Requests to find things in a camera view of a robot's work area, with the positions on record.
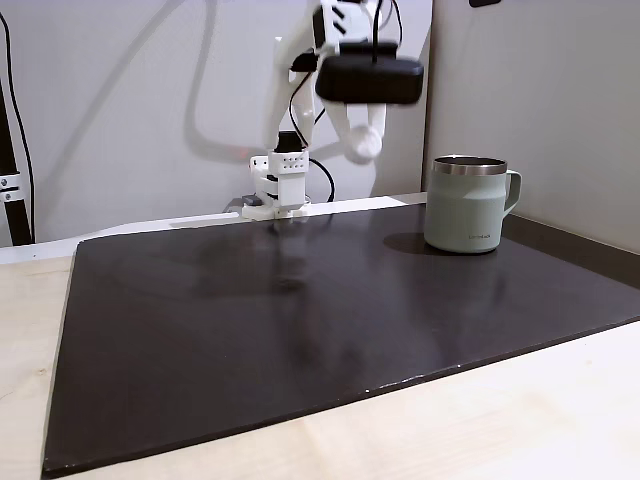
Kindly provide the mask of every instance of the dark table surface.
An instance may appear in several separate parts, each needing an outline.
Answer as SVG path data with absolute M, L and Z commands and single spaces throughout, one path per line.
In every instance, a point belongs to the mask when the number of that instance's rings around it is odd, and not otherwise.
M 598 244 L 570 235 L 571 263 L 556 248 L 563 232 L 522 219 L 508 220 L 511 239 L 494 252 L 447 254 L 424 245 L 423 214 L 407 206 L 81 243 L 44 475 L 273 424 L 640 315 L 632 254 L 616 271 L 594 263 Z M 585 259 L 600 273 L 576 265 Z

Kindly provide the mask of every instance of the wooden table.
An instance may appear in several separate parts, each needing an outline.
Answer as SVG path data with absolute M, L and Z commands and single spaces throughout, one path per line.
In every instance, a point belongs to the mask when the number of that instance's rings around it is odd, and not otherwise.
M 0 479 L 40 477 L 72 259 L 0 265 Z M 636 479 L 640 324 L 78 479 Z

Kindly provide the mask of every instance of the mug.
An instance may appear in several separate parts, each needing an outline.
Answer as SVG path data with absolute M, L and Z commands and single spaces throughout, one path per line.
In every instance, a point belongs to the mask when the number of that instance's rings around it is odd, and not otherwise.
M 435 159 L 427 185 L 425 241 L 456 253 L 495 249 L 502 220 L 518 203 L 521 187 L 522 176 L 502 160 L 460 155 Z

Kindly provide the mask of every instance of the cable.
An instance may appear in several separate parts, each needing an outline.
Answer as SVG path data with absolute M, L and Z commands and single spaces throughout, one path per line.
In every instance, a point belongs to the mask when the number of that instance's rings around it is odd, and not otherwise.
M 313 124 L 316 125 L 320 119 L 322 118 L 322 115 L 324 115 L 324 112 L 326 112 L 326 109 L 323 108 L 322 111 L 320 112 L 320 114 L 316 117 L 316 119 L 313 121 Z
M 382 8 L 383 1 L 384 0 L 378 0 L 376 14 L 373 17 L 373 52 L 371 53 L 371 61 L 373 63 L 376 63 L 378 61 L 378 30 L 380 21 L 380 9 Z
M 18 126 L 20 127 L 20 136 L 22 137 L 22 145 L 24 146 L 24 153 L 27 158 L 27 167 L 29 169 L 29 184 L 31 193 L 31 241 L 36 243 L 36 224 L 35 224 L 35 188 L 33 186 L 33 166 L 31 165 L 31 154 L 29 153 L 29 146 L 27 145 L 27 136 L 24 133 L 24 125 L 22 124 L 22 118 L 20 117 L 20 110 L 18 110 L 18 102 L 16 101 L 16 93 L 13 88 L 13 70 L 11 68 L 11 36 L 9 35 L 9 25 L 4 18 L 4 15 L 0 13 L 0 20 L 4 25 L 4 32 L 7 45 L 7 76 L 9 77 L 9 91 L 11 92 L 11 102 L 13 103 L 13 110 L 16 113 L 16 119 L 18 120 Z
M 293 112 L 291 111 L 291 105 L 293 104 L 293 97 L 296 96 L 296 93 L 298 93 L 300 91 L 300 89 L 302 88 L 302 86 L 307 82 L 307 80 L 309 80 L 309 77 L 311 76 L 312 73 L 313 72 L 307 73 L 307 75 L 300 82 L 300 85 L 298 85 L 296 87 L 296 89 L 293 91 L 293 93 L 291 94 L 291 98 L 289 99 L 289 117 L 291 117 L 291 123 L 293 123 L 293 128 L 295 128 L 296 133 L 298 134 L 298 137 L 300 137 L 300 140 L 304 144 L 305 148 L 309 146 L 309 142 L 307 142 L 307 139 L 304 138 L 304 135 L 302 134 L 302 132 L 298 128 L 298 124 L 296 123 L 295 119 L 293 118 Z
M 400 40 L 398 41 L 398 48 L 402 45 L 402 20 L 400 19 L 400 8 L 398 7 L 397 0 L 391 0 L 393 7 L 396 9 L 396 17 L 398 18 L 398 27 L 400 28 Z
M 291 111 L 291 105 L 293 104 L 293 97 L 296 96 L 296 93 L 298 93 L 300 91 L 300 89 L 302 88 L 302 86 L 305 84 L 305 82 L 307 80 L 309 80 L 309 77 L 311 76 L 313 72 L 309 72 L 307 73 L 307 75 L 302 79 L 302 82 L 300 82 L 300 85 L 298 85 L 296 87 L 296 89 L 293 91 L 293 93 L 291 94 L 291 98 L 289 99 L 289 117 L 291 117 L 291 123 L 293 123 L 293 128 L 295 128 L 296 133 L 298 134 L 298 136 L 300 137 L 300 140 L 302 141 L 302 143 L 304 144 L 304 148 L 307 148 L 309 146 L 309 142 L 307 142 L 307 139 L 304 138 L 304 135 L 302 134 L 302 132 L 300 131 L 300 129 L 298 128 L 298 124 L 296 123 L 295 118 L 293 118 L 293 112 Z M 320 120 L 322 118 L 322 115 L 324 115 L 325 109 L 322 110 L 322 112 L 320 112 L 320 115 L 318 115 L 314 121 L 314 125 L 316 123 L 318 123 L 318 120 Z M 331 185 L 331 193 L 329 194 L 329 198 L 327 199 L 327 202 L 333 202 L 333 199 L 335 198 L 336 195 L 336 186 L 335 183 L 333 183 L 333 177 L 331 176 L 331 173 L 329 172 L 329 170 L 327 170 L 327 167 L 325 167 L 324 165 L 322 165 L 319 161 L 310 158 L 309 161 L 311 163 L 313 163 L 314 165 L 317 165 L 318 168 L 320 168 L 320 170 L 322 170 L 324 172 L 324 174 L 327 176 L 327 178 L 329 179 L 329 184 Z
M 333 177 L 331 176 L 331 173 L 329 173 L 329 170 L 327 170 L 327 167 L 322 165 L 316 159 L 310 158 L 309 161 L 311 163 L 313 163 L 314 165 L 316 165 L 320 170 L 322 170 L 324 172 L 324 174 L 327 176 L 327 178 L 329 179 L 329 184 L 331 184 L 331 193 L 329 194 L 329 198 L 327 199 L 327 203 L 333 202 L 333 199 L 336 196 L 336 185 L 333 183 Z

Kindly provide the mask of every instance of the gray wall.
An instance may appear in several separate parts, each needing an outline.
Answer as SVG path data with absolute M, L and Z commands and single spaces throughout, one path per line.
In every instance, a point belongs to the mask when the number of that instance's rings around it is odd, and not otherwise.
M 247 165 L 262 153 L 273 37 L 291 30 L 306 3 L 1 0 L 34 162 L 39 241 L 216 213 L 252 193 Z M 400 3 L 401 53 L 426 60 L 431 2 Z M 392 20 L 385 36 L 395 35 Z M 8 93 L 5 68 L 2 60 Z M 393 109 L 383 155 L 365 166 L 346 160 L 331 124 L 319 123 L 313 154 L 333 173 L 338 199 L 419 190 L 424 111 L 424 100 Z M 328 192 L 313 169 L 312 200 Z M 1 211 L 0 245 L 7 244 Z
M 505 159 L 517 213 L 640 253 L 639 22 L 636 0 L 436 0 L 429 159 Z

